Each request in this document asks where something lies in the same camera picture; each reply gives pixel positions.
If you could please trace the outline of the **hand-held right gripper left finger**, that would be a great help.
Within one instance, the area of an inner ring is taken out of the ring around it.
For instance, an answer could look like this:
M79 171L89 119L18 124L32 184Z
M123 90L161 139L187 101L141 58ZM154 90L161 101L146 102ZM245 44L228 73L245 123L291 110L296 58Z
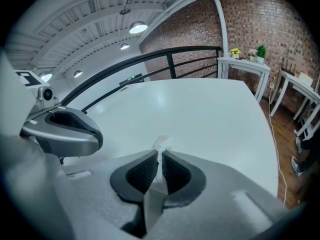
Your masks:
M122 232L147 234L144 196L158 168L156 150L64 168L80 198Z

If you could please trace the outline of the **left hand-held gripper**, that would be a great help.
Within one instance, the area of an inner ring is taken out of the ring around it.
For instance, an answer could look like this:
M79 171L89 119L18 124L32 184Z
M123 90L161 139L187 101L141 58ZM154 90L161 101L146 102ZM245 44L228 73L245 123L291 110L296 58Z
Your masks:
M85 157L101 149L103 135L87 114L69 107L58 107L61 103L53 88L32 71L14 72L35 97L35 104L21 130L23 134L35 137L45 153L57 157ZM30 122L50 110L44 119Z

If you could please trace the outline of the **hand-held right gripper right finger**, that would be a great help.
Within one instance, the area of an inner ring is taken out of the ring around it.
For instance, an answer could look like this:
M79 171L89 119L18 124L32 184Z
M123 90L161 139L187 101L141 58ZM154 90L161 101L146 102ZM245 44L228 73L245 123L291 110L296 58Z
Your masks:
M236 169L174 151L162 157L171 194L151 240L265 240L289 223L282 203Z

